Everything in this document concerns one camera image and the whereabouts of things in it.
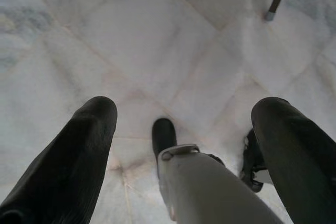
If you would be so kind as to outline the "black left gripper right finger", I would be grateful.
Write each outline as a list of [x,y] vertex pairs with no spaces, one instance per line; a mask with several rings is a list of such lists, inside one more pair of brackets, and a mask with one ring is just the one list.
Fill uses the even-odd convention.
[[257,102],[251,121],[293,223],[335,223],[335,141],[282,98]]

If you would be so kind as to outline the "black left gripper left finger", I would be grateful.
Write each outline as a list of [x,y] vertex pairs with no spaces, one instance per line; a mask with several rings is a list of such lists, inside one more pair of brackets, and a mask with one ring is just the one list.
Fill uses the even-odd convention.
[[94,97],[80,107],[1,203],[1,223],[89,223],[117,115],[107,97]]

